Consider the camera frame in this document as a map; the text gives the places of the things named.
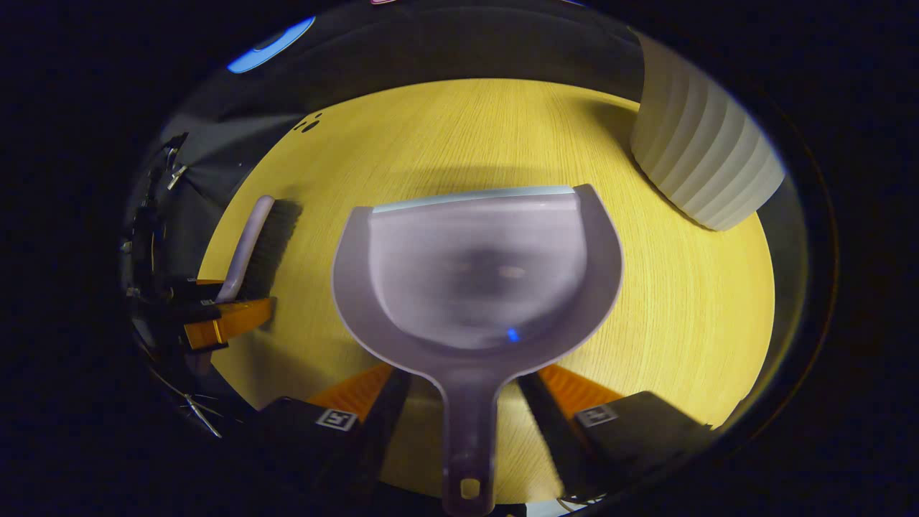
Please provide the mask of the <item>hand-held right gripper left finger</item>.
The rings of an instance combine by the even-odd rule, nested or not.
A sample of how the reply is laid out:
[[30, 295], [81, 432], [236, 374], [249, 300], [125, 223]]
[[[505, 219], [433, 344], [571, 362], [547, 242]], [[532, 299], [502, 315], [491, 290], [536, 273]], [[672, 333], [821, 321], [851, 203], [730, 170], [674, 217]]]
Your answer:
[[251, 419], [253, 457], [312, 496], [363, 500], [378, 483], [410, 385], [410, 373], [380, 363], [305, 401], [279, 397]]

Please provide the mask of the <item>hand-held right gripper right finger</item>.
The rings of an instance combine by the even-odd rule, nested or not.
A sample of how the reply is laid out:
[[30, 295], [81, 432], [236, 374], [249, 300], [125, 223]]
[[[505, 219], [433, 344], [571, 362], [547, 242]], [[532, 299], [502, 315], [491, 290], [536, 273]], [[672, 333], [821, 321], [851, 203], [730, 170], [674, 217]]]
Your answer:
[[558, 365], [516, 380], [562, 484], [562, 500], [630, 490], [717, 438], [650, 391], [623, 396]]

